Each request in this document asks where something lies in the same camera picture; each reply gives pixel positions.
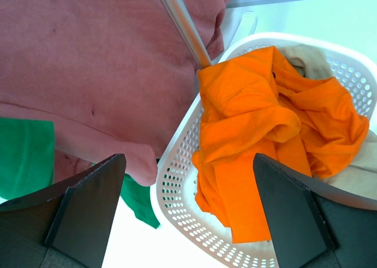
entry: maroon fabric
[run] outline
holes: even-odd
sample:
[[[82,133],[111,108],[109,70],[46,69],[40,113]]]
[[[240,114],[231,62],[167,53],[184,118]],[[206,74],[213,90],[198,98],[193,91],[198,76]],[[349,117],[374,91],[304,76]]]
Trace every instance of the maroon fabric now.
[[[185,0],[212,57],[228,1]],[[153,184],[195,73],[160,0],[1,0],[1,11],[0,116],[53,121],[57,160],[124,153],[127,173]],[[57,180],[72,174],[56,167]]]

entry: green fabric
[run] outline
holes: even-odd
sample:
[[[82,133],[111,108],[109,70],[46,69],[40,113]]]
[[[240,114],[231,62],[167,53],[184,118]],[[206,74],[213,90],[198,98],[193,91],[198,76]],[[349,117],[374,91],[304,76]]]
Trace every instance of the green fabric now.
[[[140,221],[155,229],[160,225],[152,209],[150,187],[139,185],[126,174],[120,196]]]
[[[7,200],[52,184],[54,125],[0,118],[0,196]]]

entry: plastic basket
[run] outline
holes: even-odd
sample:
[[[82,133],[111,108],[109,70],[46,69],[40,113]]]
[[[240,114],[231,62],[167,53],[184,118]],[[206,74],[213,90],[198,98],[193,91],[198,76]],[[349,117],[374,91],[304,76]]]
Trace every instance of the plastic basket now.
[[[335,77],[347,88],[359,114],[377,130],[377,66],[362,54],[311,38],[274,32],[254,34],[232,45],[220,62],[267,46],[308,44],[326,55]],[[151,188],[153,209],[163,226],[173,226],[208,256],[229,267],[278,267],[272,242],[232,244],[229,228],[195,202],[197,170],[191,156],[199,148],[199,125],[203,109],[198,95],[181,122],[158,164],[156,184]]]

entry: orange cloth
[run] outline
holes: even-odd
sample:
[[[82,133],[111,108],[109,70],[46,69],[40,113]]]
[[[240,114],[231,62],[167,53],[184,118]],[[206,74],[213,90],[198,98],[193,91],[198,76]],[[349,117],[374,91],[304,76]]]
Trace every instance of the orange cloth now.
[[[351,163],[368,133],[368,119],[336,78],[301,77],[275,47],[206,68],[199,80],[196,202],[232,228],[234,243],[271,239],[254,179],[256,153],[326,178]]]

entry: silver tube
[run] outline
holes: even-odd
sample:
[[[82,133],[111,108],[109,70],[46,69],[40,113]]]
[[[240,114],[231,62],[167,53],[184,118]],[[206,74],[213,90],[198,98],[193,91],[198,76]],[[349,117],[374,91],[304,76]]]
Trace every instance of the silver tube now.
[[[200,68],[211,66],[211,58],[183,0],[162,0],[162,2]]]

